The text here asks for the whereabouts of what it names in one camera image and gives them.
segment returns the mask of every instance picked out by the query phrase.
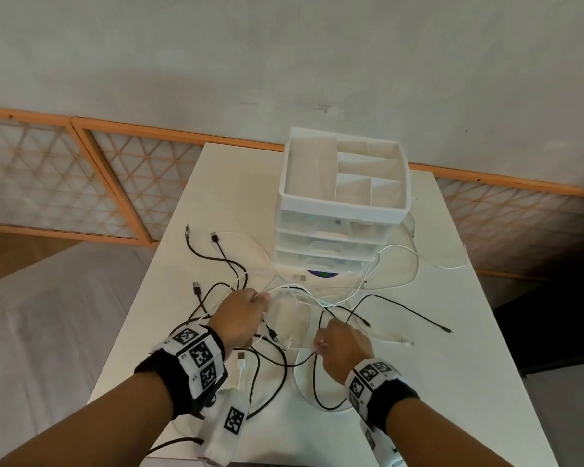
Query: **person's right arm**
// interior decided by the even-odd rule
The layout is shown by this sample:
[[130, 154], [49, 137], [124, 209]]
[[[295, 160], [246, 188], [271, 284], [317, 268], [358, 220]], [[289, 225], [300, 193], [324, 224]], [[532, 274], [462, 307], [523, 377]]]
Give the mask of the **person's right arm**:
[[[325, 371], [344, 384], [350, 371], [374, 358], [370, 340], [337, 319], [316, 333], [316, 352]], [[511, 467], [418, 398], [405, 398], [385, 408], [385, 431], [408, 467]]]

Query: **white table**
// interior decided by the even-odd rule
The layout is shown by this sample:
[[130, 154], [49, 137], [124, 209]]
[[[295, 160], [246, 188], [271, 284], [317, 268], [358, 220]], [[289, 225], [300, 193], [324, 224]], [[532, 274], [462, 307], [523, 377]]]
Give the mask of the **white table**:
[[[282, 158], [279, 152], [205, 145], [90, 401], [130, 376], [148, 350], [187, 318], [197, 306], [193, 281], [204, 289], [217, 281], [232, 281], [233, 274], [224, 263], [199, 259], [188, 251], [187, 223], [191, 243], [208, 255], [217, 255], [210, 243], [211, 231], [248, 234], [271, 249]], [[411, 180], [417, 250], [429, 262], [443, 266], [466, 262], [433, 175], [412, 171]], [[274, 274], [263, 251], [246, 236], [220, 237], [228, 258], [239, 260], [249, 270], [249, 286], [261, 290]], [[405, 250], [385, 251], [369, 286], [408, 282], [416, 262]], [[373, 323], [396, 327], [415, 342], [408, 348], [379, 343], [375, 349], [403, 373], [422, 400], [516, 466], [557, 465], [468, 262], [465, 267], [444, 270], [421, 261], [413, 282], [376, 293], [454, 331], [447, 334], [387, 303], [367, 301], [360, 309]], [[206, 307], [212, 308], [223, 294], [224, 290], [213, 292]], [[260, 350], [279, 358], [266, 343], [259, 344]], [[234, 358], [230, 361], [230, 379], [235, 380]], [[274, 391], [282, 370], [262, 363], [254, 406]], [[169, 425], [156, 444], [180, 436]], [[195, 459], [190, 443], [163, 448], [155, 455]], [[305, 402], [291, 373], [279, 396], [247, 424], [234, 461], [337, 467], [375, 463], [357, 415], [316, 410]]]

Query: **fist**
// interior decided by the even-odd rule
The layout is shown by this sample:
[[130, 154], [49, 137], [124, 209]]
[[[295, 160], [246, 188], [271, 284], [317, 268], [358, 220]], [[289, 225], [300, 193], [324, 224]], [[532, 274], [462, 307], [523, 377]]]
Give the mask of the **fist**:
[[268, 293], [257, 293], [253, 288], [245, 288], [232, 291], [218, 305], [208, 326], [223, 341], [225, 358], [230, 356], [235, 347], [244, 345], [253, 337], [269, 304]]
[[324, 371], [342, 385], [355, 365], [374, 357], [370, 339], [360, 330], [335, 318], [326, 328], [316, 331], [314, 349], [322, 356]]

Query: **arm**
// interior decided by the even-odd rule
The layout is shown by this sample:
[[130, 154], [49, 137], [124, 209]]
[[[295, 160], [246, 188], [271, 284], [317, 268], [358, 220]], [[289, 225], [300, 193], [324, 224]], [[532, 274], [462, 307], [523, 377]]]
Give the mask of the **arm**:
[[[356, 365], [374, 358], [370, 340], [336, 319], [316, 333], [314, 346], [322, 356], [325, 371], [342, 385]], [[381, 408], [375, 408], [371, 399], [368, 411], [371, 409], [382, 410], [372, 415], [385, 420], [385, 432], [409, 467], [511, 467], [418, 398], [404, 398]]]
[[[232, 292], [208, 326], [221, 338], [225, 356], [248, 341], [268, 309], [268, 295]], [[138, 466], [165, 426], [174, 404], [162, 378], [140, 372], [0, 460], [0, 467], [36, 465]]]

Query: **wire mesh panel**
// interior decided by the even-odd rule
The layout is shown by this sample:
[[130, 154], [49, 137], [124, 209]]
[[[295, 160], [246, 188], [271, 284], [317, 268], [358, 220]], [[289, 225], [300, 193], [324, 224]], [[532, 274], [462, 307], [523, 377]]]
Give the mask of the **wire mesh panel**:
[[153, 240], [159, 241], [201, 153], [201, 146], [92, 131]]
[[0, 120], [0, 224], [133, 238], [62, 126]]
[[584, 198], [437, 179], [477, 269], [552, 276], [584, 260]]

